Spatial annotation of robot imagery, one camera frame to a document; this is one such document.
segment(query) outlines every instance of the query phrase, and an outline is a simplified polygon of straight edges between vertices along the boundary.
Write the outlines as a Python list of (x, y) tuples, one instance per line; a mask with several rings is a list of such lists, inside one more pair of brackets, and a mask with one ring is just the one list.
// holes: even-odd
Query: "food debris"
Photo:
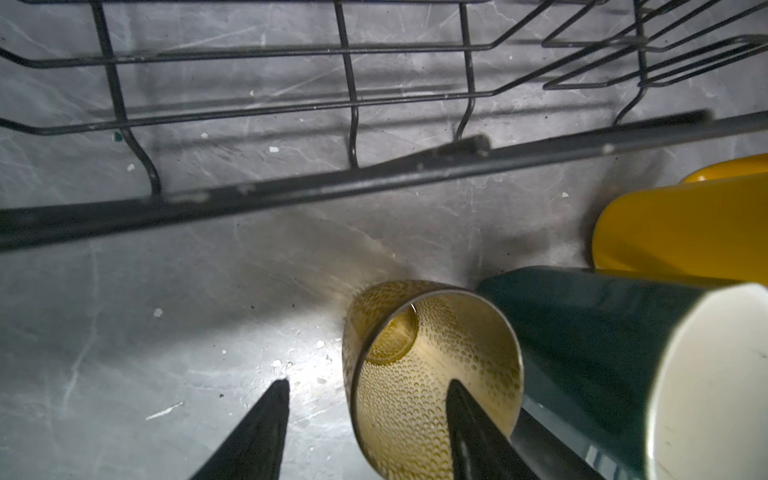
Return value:
[(149, 416), (148, 416), (146, 419), (144, 419), (144, 420), (152, 420), (152, 419), (156, 419), (157, 417), (161, 417), (161, 416), (163, 416), (163, 415), (168, 415), (168, 414), (170, 413), (170, 411), (171, 411), (171, 410), (173, 410), (173, 409), (175, 409), (175, 408), (177, 408), (177, 407), (180, 407), (180, 406), (182, 406), (183, 404), (184, 404), (184, 402), (179, 402), (179, 403), (177, 403), (176, 405), (174, 405), (174, 406), (172, 406), (172, 407), (168, 407), (167, 409), (163, 410), (162, 412), (157, 412), (157, 413), (155, 413), (154, 415), (149, 415)]

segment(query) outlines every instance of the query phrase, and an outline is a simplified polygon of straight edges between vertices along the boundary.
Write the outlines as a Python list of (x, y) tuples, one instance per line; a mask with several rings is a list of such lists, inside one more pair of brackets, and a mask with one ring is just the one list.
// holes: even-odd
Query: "dark green mug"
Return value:
[(526, 395), (634, 476), (768, 478), (764, 286), (535, 266), (478, 292), (518, 334)]

